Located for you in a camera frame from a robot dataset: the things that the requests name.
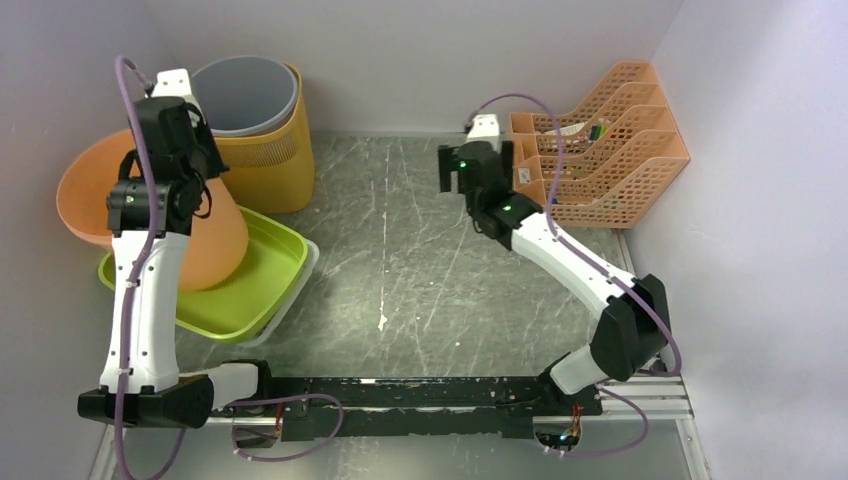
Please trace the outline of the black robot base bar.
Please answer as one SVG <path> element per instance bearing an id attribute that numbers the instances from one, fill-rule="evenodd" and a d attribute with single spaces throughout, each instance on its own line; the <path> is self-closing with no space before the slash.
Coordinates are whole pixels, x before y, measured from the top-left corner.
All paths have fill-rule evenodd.
<path id="1" fill-rule="evenodd" d="M 600 394 L 562 393 L 546 376 L 274 377 L 267 406 L 228 406 L 213 415 L 238 426 L 280 426 L 285 441 L 340 437 L 498 434 L 531 439 L 536 423 L 602 413 Z"/>

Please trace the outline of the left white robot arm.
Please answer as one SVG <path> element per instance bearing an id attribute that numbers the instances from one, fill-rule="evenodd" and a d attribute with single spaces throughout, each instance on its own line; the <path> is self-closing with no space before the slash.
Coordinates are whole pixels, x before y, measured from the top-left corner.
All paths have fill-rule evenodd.
<path id="1" fill-rule="evenodd" d="M 207 181 L 228 169 L 211 130 L 196 105 L 176 96 L 131 104 L 129 120 L 135 147 L 106 200 L 115 267 L 109 352 L 77 413 L 113 426 L 191 429 L 235 403 L 264 415 L 277 400 L 266 362 L 188 374 L 177 365 L 178 284 L 192 221 L 210 197 Z"/>

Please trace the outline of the grey plastic bin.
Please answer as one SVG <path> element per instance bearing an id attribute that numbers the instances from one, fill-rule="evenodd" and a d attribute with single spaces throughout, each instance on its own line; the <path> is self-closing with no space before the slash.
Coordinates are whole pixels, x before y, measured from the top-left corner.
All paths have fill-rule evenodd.
<path id="1" fill-rule="evenodd" d="M 301 93 L 295 68 L 274 59 L 243 55 L 196 70 L 191 84 L 216 137 L 270 133 L 287 123 Z"/>

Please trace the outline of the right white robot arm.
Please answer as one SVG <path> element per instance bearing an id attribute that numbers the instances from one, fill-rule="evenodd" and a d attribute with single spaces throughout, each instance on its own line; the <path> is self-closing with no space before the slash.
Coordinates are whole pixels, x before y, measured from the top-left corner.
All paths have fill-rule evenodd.
<path id="1" fill-rule="evenodd" d="M 506 158 L 490 142 L 441 146 L 437 159 L 441 191 L 463 195 L 474 230 L 540 266 L 593 315 L 586 343 L 546 370 L 550 380 L 539 398 L 548 412 L 565 413 L 588 386 L 630 379 L 669 346 L 662 281 L 607 264 L 550 221 L 539 203 L 511 187 Z"/>

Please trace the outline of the orange plastic bucket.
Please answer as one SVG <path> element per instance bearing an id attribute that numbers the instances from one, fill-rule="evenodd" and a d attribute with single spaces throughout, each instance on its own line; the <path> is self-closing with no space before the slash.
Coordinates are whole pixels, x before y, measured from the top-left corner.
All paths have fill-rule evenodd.
<path id="1" fill-rule="evenodd" d="M 134 148 L 131 132 L 118 131 L 80 154 L 58 184 L 56 205 L 63 223 L 81 240 L 108 252 L 112 232 L 107 229 L 106 199 L 120 162 Z M 192 218 L 181 291 L 205 290 L 223 282 L 241 264 L 248 247 L 246 221 L 222 179 L 210 179 L 206 187 L 211 196 L 202 198 L 200 215 Z"/>

